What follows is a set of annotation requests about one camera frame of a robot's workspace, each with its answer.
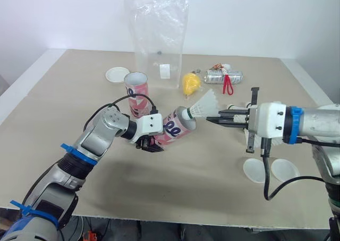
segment white wall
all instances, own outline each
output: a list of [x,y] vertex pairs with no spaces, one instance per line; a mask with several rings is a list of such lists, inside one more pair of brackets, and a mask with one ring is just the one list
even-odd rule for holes
[[[340,101],[340,0],[189,2],[185,53],[297,58]],[[123,0],[0,0],[0,25],[10,83],[46,48],[133,51]]]

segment white cap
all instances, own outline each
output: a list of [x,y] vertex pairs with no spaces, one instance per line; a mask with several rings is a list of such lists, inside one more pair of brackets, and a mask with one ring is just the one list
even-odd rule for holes
[[266,173],[262,161],[249,158],[243,164],[243,171],[247,178],[249,178],[254,183],[262,184],[265,182]]
[[289,160],[285,159],[274,160],[273,164],[271,164],[271,172],[273,172],[274,176],[281,182],[300,175],[298,168]]
[[111,83],[123,83],[124,77],[129,74],[126,67],[113,67],[106,71],[105,77]]

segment pink can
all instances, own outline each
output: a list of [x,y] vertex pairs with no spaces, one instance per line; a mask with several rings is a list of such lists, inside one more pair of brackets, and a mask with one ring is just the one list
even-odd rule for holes
[[[148,77],[141,72],[133,72],[127,74],[124,78],[126,93],[132,95],[135,93],[145,94],[149,96],[148,92]],[[131,114],[135,118],[140,118],[144,115],[149,115],[151,111],[151,103],[143,96],[129,97],[129,105]]]
[[196,129],[195,118],[184,120],[182,111],[185,107],[178,107],[175,111],[163,119],[163,134],[155,136],[158,145],[167,145],[187,135]]

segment plastic container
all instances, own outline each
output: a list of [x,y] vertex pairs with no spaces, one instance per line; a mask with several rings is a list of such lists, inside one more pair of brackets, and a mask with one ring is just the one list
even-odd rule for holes
[[180,85],[188,7],[186,0],[125,0],[137,71],[152,86]]

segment yellow toy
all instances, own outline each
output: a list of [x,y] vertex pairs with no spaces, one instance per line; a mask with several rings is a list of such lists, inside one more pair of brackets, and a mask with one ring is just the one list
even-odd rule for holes
[[192,95],[201,86],[200,78],[194,73],[188,73],[183,77],[183,93],[186,96]]

